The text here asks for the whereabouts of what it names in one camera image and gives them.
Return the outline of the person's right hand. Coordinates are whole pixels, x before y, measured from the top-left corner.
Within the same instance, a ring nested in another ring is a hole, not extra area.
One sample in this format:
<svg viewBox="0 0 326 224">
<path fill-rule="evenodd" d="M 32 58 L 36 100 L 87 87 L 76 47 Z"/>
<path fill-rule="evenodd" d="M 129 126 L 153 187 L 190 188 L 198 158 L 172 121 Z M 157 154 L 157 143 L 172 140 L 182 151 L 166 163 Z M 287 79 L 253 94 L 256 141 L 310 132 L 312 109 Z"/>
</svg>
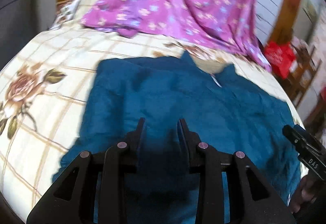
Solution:
<svg viewBox="0 0 326 224">
<path fill-rule="evenodd" d="M 298 187 L 290 199 L 290 211 L 292 213 L 297 213 L 305 202 L 313 203 L 321 189 L 323 189 L 323 185 L 323 181 L 320 180 L 314 172 L 309 172 L 307 175 L 302 177 Z"/>
</svg>

